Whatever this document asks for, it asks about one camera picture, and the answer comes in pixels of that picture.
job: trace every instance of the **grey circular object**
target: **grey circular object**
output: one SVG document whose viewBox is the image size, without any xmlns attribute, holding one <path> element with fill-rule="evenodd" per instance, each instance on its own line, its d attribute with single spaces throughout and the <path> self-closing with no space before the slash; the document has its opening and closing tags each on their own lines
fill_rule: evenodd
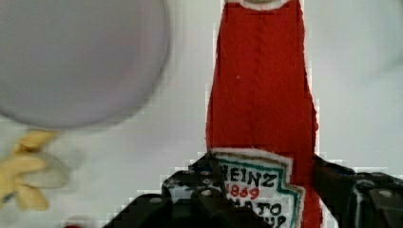
<svg viewBox="0 0 403 228">
<path fill-rule="evenodd" d="M 389 190 L 379 190 L 378 194 L 384 198 L 391 198 L 393 196 L 393 192 Z"/>
<path fill-rule="evenodd" d="M 208 175 L 211 175 L 211 172 L 201 171 L 201 174 L 204 175 L 204 176 L 208 176 Z"/>
<path fill-rule="evenodd" d="M 205 184 L 210 184 L 211 180 L 210 179 L 204 179 L 202 182 L 205 183 Z"/>
<path fill-rule="evenodd" d="M 213 192 L 209 189 L 206 189 L 206 190 L 201 191 L 201 194 L 205 197 L 210 197 L 211 195 L 213 195 Z"/>
<path fill-rule="evenodd" d="M 370 180 L 359 180 L 357 182 L 358 188 L 361 190 L 371 190 L 375 187 L 375 183 Z"/>
<path fill-rule="evenodd" d="M 162 202 L 163 202 L 163 199 L 161 199 L 161 198 L 152 198 L 152 199 L 150 199 L 151 204 L 160 204 Z"/>
<path fill-rule="evenodd" d="M 65 129 L 132 113 L 161 74 L 168 33 L 164 0 L 2 1 L 0 114 Z"/>
</svg>

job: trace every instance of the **yellow object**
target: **yellow object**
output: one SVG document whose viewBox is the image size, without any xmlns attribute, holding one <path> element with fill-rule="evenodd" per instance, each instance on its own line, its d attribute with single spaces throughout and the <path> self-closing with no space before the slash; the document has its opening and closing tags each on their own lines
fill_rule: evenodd
<svg viewBox="0 0 403 228">
<path fill-rule="evenodd" d="M 47 162 L 32 152 L 39 151 L 56 132 L 33 130 L 21 138 L 12 153 L 0 161 L 0 207 L 15 197 L 22 209 L 47 210 L 48 201 L 42 192 L 24 182 L 24 174 L 47 169 Z"/>
<path fill-rule="evenodd" d="M 18 140 L 12 153 L 38 151 L 43 145 L 53 140 L 56 135 L 57 133 L 55 131 L 32 130 L 26 136 Z"/>
</svg>

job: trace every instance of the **metal screw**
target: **metal screw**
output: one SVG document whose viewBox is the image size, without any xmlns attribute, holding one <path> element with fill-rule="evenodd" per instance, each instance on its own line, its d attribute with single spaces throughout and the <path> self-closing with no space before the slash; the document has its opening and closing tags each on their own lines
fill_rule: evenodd
<svg viewBox="0 0 403 228">
<path fill-rule="evenodd" d="M 202 195 L 204 195 L 205 197 L 209 197 L 211 195 L 213 195 L 213 192 L 211 192 L 211 190 L 206 189 L 204 191 L 201 192 Z"/>
<path fill-rule="evenodd" d="M 393 196 L 393 192 L 388 191 L 388 190 L 379 190 L 378 191 L 379 195 L 385 198 L 391 198 Z"/>
<path fill-rule="evenodd" d="M 204 179 L 202 182 L 205 183 L 205 184 L 210 184 L 211 180 L 210 179 Z"/>
<path fill-rule="evenodd" d="M 211 175 L 211 172 L 208 172 L 208 171 L 201 171 L 201 174 L 202 174 L 203 176 L 208 176 L 208 175 Z"/>
<path fill-rule="evenodd" d="M 161 198 L 152 198 L 150 200 L 151 204 L 160 204 L 161 202 L 163 202 L 163 199 L 161 199 Z"/>
</svg>

